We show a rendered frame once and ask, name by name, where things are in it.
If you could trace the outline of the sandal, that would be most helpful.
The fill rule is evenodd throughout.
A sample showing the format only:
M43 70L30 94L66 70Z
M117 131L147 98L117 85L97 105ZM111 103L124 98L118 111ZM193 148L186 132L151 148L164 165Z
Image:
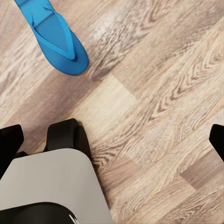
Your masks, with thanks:
M14 0L33 30L49 63L65 74L86 71L88 55L66 20L49 0Z

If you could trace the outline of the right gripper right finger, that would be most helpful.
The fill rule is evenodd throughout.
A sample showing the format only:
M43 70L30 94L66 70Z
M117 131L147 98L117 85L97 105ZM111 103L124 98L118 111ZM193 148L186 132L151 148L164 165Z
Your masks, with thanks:
M214 124L210 132L209 140L224 162L224 126Z

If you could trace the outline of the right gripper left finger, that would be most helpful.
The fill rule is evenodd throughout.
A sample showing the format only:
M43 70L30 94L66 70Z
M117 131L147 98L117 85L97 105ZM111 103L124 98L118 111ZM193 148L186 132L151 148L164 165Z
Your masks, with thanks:
M0 129L0 180L24 142L20 124Z

